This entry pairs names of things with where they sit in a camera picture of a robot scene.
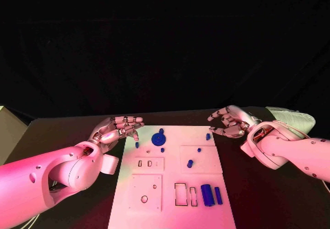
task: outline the table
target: table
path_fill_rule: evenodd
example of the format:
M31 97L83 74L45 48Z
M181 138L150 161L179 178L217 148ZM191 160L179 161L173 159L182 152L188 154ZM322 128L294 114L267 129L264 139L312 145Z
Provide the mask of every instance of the table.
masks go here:
M211 125L217 109L134 114L146 125ZM264 121L274 116L266 108L247 107ZM6 163L74 146L90 137L108 116L38 119L29 125ZM212 125L221 127L221 119ZM279 170L267 168L241 151L244 138L215 135L225 185L238 229L330 228L330 194L322 181L309 177L292 163ZM124 139L110 151L121 158ZM100 174L94 185L68 197L41 214L34 229L107 229L120 169Z

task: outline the white board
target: white board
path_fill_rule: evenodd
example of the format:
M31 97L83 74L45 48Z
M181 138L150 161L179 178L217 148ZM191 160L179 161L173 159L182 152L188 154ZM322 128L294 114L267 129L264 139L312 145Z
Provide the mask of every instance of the white board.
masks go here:
M155 146L152 136L160 128L165 130L166 143ZM215 141L212 136L206 140L206 133L209 126L145 126L139 129L139 149L133 138L127 138L108 229L235 228ZM186 169L192 157L195 163ZM140 182L133 181L133 177L139 177ZM181 193L178 198L181 201L188 198L188 206L176 206L176 183L186 184L188 193ZM217 203L212 207L205 206L201 191L204 184L211 184L215 203L214 188L219 187L222 205Z

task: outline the robotic hand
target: robotic hand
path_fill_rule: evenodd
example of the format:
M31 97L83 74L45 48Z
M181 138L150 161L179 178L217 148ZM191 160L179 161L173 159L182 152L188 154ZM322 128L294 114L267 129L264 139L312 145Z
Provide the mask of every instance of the robotic hand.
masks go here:
M279 120L263 122L234 105L217 111L208 120L221 115L228 128L211 127L211 131L231 138L243 137L247 131L248 137L241 149L250 157L257 157L258 161L273 169L279 169L287 161L292 161L307 175L330 182L329 140L310 138L306 133ZM306 139L302 139L290 128L296 129Z
M90 139L72 147L0 166L0 229L12 228L85 190L100 172L114 174L119 158L107 155L119 139L139 141L140 117L107 118Z

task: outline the robotic arm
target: robotic arm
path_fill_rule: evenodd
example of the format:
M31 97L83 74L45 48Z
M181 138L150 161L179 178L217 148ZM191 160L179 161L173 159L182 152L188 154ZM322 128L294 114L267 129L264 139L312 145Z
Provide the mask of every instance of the robotic arm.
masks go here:
M0 166L2 229L15 227L88 189L100 172L114 174L119 158L106 152L119 139L132 136L137 141L136 130L143 126L140 117L107 118L88 141Z
M250 157L255 157L273 169L279 169L292 161L307 175L330 182L329 140L302 139L286 123L277 120L263 122L234 105L215 112L208 120L221 115L227 128L211 127L211 131L231 138L243 137L248 132L241 149Z

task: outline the black backdrop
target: black backdrop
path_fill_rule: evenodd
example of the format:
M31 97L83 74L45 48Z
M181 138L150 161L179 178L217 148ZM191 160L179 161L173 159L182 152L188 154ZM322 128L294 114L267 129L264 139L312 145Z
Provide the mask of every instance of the black backdrop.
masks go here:
M0 102L38 117L280 106L330 138L330 3L3 6Z

